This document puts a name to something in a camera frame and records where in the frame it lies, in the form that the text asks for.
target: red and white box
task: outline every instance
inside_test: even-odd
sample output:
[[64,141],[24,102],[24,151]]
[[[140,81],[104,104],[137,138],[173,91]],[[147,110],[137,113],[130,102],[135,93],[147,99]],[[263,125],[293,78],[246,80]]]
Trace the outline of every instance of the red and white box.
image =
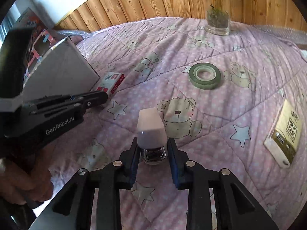
[[123,73],[108,72],[97,82],[93,90],[104,91],[108,94],[108,98],[110,98],[124,79]]

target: star print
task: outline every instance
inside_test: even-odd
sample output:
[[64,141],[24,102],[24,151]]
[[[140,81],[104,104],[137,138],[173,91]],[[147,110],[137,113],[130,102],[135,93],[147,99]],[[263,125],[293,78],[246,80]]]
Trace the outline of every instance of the star print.
[[277,205],[279,204],[279,202],[276,202],[274,205],[267,205],[267,209],[266,212],[268,213],[268,215],[272,218],[272,216],[275,214],[276,210],[277,210]]
[[285,98],[285,92],[283,88],[279,89],[278,93],[282,96],[282,98]]
[[118,115],[126,114],[126,112],[124,111],[126,107],[127,107],[126,104],[119,104],[116,101],[113,101],[113,107],[108,109],[108,112],[112,113],[114,115],[114,120],[116,120]]
[[151,193],[155,190],[154,187],[143,187],[136,182],[131,189],[131,193],[138,199],[139,205],[142,205],[145,200],[153,201]]
[[177,26],[170,24],[167,26],[167,28],[172,29],[172,30],[176,30]]
[[109,69],[109,70],[114,70],[115,67],[114,67],[113,65],[108,65],[108,69]]
[[241,147],[244,148],[245,141],[251,139],[248,134],[249,126],[240,127],[235,124],[233,126],[235,129],[235,134],[233,134],[230,139],[240,141]]
[[190,70],[190,66],[185,66],[185,69],[184,70],[182,70],[181,72],[182,73],[188,73],[189,72],[189,70]]

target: glass jar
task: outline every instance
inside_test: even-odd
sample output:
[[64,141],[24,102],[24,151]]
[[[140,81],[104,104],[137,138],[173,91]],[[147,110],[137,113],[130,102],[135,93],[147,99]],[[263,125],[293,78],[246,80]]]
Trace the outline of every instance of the glass jar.
[[229,35],[230,13],[229,0],[207,0],[206,31],[216,35]]

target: gray cardboard box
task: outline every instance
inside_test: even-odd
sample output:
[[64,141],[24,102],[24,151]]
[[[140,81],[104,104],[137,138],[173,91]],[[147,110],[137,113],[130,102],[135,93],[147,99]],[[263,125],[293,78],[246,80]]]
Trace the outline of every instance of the gray cardboard box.
[[23,101],[89,92],[99,75],[69,37],[55,44],[23,85]]

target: qr code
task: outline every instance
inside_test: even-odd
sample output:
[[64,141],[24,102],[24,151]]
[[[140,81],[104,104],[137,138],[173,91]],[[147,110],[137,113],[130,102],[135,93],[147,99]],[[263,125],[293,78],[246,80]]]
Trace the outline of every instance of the qr code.
[[108,73],[107,76],[104,77],[104,80],[109,80],[112,78],[113,74]]
[[289,118],[289,122],[288,122],[288,126],[287,126],[287,132],[290,135],[290,137],[292,138],[292,140],[294,140],[295,136],[296,136],[296,132],[297,132],[297,127],[296,127],[295,123],[292,121],[291,118]]

